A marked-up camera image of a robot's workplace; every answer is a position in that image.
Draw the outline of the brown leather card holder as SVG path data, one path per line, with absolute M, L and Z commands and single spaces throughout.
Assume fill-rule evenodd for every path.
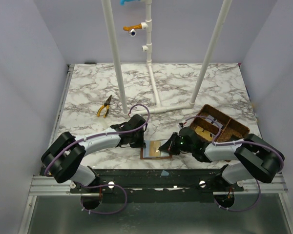
M 159 150 L 159 148 L 166 141 L 167 140 L 146 140 L 146 146 L 144 148 L 141 148 L 140 159 L 160 160 L 172 158 L 171 154 Z

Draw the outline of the gold credit card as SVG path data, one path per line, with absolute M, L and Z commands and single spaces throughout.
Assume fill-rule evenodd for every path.
M 158 158 L 161 155 L 161 152 L 158 148 L 161 146 L 161 141 L 147 141 L 146 142 L 146 158 Z

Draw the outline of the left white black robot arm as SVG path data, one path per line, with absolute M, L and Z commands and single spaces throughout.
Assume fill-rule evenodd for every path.
M 41 161 L 58 183 L 71 180 L 84 186 L 98 184 L 98 176 L 90 166 L 83 166 L 82 159 L 94 152 L 129 145 L 131 148 L 144 148 L 146 120 L 135 114 L 129 121 L 111 125 L 95 137 L 77 138 L 70 132 L 62 133 L 42 155 Z

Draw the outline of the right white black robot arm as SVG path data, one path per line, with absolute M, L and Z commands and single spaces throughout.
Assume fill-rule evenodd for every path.
M 170 155 L 190 153 L 197 161 L 211 163 L 221 160 L 234 160 L 237 163 L 225 165 L 216 176 L 215 182 L 221 185 L 256 179 L 271 183 L 275 175 L 284 167 L 284 156 L 277 149 L 254 134 L 230 142 L 206 142 L 190 127 L 178 133 L 161 145 L 158 150 Z

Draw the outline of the gold card in tray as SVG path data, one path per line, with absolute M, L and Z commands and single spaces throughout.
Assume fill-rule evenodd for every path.
M 214 127 L 195 127 L 195 132 L 206 141 L 212 141 L 215 135 L 218 133 L 218 129 Z

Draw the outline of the grey card in tray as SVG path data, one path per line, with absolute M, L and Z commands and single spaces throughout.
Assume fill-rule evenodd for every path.
M 215 117 L 211 116 L 211 115 L 208 115 L 208 118 L 207 118 L 207 122 L 215 125 L 215 126 L 218 126 L 220 128 L 223 128 L 224 125 Z

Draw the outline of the brown woven divided tray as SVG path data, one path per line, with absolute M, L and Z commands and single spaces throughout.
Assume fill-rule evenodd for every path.
M 208 104 L 202 107 L 198 115 L 190 127 L 205 142 L 211 142 L 214 137 L 216 142 L 234 141 L 243 139 L 250 133 L 247 126 Z

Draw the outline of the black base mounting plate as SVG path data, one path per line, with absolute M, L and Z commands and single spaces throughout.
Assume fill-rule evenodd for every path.
M 103 203 L 120 203 L 127 195 L 129 203 L 203 202 L 214 201 L 214 195 L 244 191 L 238 184 L 220 185 L 219 169 L 96 169 L 95 185 L 114 182 L 117 188 L 87 189 L 80 185 L 72 194 L 100 199 Z

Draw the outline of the blue white small ball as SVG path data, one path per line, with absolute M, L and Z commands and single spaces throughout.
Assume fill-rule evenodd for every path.
M 136 35 L 136 30 L 135 30 L 135 29 L 131 29 L 131 30 L 129 31 L 129 35 L 130 35 L 131 37 L 134 37 L 134 36 Z

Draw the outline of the orange pipe hook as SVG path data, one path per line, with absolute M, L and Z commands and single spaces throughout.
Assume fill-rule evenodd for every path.
M 123 30 L 124 31 L 131 31 L 131 30 L 144 30 L 144 29 L 147 29 L 148 28 L 148 24 L 146 22 L 141 22 L 140 24 L 137 24 L 137 25 L 133 25 L 133 26 L 124 26 L 123 27 Z

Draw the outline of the blue pipe hook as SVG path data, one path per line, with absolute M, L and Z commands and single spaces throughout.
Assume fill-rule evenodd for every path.
M 142 1 L 142 0 L 120 0 L 120 5 L 124 6 L 127 2 Z

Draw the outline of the yellow handled pliers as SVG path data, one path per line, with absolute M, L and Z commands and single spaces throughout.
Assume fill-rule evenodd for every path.
M 107 100 L 104 102 L 104 104 L 99 108 L 99 110 L 97 111 L 97 117 L 99 117 L 101 115 L 101 112 L 105 109 L 105 113 L 103 115 L 104 118 L 107 117 L 108 113 L 109 113 L 109 108 L 110 108 L 110 102 L 112 99 L 112 95 L 110 95 Z

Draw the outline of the white PVC pipe frame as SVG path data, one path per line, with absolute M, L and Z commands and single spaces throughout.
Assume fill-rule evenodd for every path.
M 152 85 L 152 89 L 153 89 L 153 93 L 155 97 L 155 102 L 156 102 L 156 105 L 150 109 L 150 112 L 152 114 L 157 114 L 157 113 L 165 113 L 165 112 L 174 111 L 174 110 L 192 109 L 195 106 L 196 98 L 201 88 L 207 68 L 210 64 L 213 51 L 220 37 L 220 33 L 223 28 L 224 22 L 229 13 L 232 1 L 224 0 L 222 3 L 222 6 L 216 21 L 216 25 L 214 27 L 211 39 L 209 41 L 209 45 L 203 60 L 203 64 L 201 66 L 201 70 L 197 78 L 194 90 L 192 92 L 190 101 L 185 104 L 179 104 L 174 106 L 163 106 L 160 100 L 159 92 L 156 86 L 154 71 L 152 68 L 152 18 L 151 18 L 152 1 L 146 0 L 144 2 L 146 6 L 146 19 L 144 22 L 148 24 L 148 28 L 144 29 L 146 30 L 146 44 L 142 46 L 142 50 L 146 52 L 146 67 L 149 72 L 149 77 L 150 77 L 150 81 L 151 81 L 151 85 Z M 118 41 L 116 37 L 116 30 L 115 30 L 111 1 L 103 0 L 101 1 L 101 3 L 103 7 L 105 24 L 106 24 L 109 44 L 111 47 L 114 69 L 115 69 L 115 74 L 116 74 L 116 79 L 117 79 L 117 84 L 119 89 L 122 114 L 123 116 L 127 117 L 129 114 L 129 109 L 128 109 L 127 101 L 126 101 L 125 85 L 124 85 L 123 73 L 121 68 Z

